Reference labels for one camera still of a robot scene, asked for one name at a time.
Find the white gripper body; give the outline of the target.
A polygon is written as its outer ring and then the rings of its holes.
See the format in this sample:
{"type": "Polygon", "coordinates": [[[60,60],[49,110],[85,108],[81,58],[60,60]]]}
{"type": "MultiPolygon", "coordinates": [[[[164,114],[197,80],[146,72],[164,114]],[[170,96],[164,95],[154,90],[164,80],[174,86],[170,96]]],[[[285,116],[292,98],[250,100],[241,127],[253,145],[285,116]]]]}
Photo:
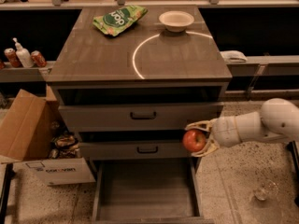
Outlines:
{"type": "Polygon", "coordinates": [[[241,143],[235,117],[219,117],[213,123],[212,134],[221,147],[232,147],[241,143]]]}

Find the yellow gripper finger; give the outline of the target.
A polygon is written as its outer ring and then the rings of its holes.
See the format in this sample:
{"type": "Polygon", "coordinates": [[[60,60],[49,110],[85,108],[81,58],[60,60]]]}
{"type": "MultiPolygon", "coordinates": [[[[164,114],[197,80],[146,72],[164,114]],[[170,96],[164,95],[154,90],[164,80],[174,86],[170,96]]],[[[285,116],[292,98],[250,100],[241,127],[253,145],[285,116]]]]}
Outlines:
{"type": "Polygon", "coordinates": [[[193,157],[205,157],[208,154],[218,150],[220,145],[211,134],[208,138],[197,136],[195,138],[195,151],[192,152],[193,157]]]}
{"type": "Polygon", "coordinates": [[[185,127],[186,131],[189,130],[200,130],[205,133],[210,133],[212,130],[212,126],[214,124],[215,120],[201,120],[201,121],[196,121],[194,123],[190,123],[185,127]]]}

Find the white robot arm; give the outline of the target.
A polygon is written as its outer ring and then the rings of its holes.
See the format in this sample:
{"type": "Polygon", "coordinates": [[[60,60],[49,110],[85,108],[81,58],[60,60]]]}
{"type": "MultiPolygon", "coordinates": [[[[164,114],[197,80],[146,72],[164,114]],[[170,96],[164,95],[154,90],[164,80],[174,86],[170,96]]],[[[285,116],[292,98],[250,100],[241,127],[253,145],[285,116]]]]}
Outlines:
{"type": "Polygon", "coordinates": [[[205,157],[221,147],[249,141],[298,142],[299,108],[274,98],[264,102],[259,111],[197,121],[187,125],[185,131],[182,144],[194,157],[205,157]]]}

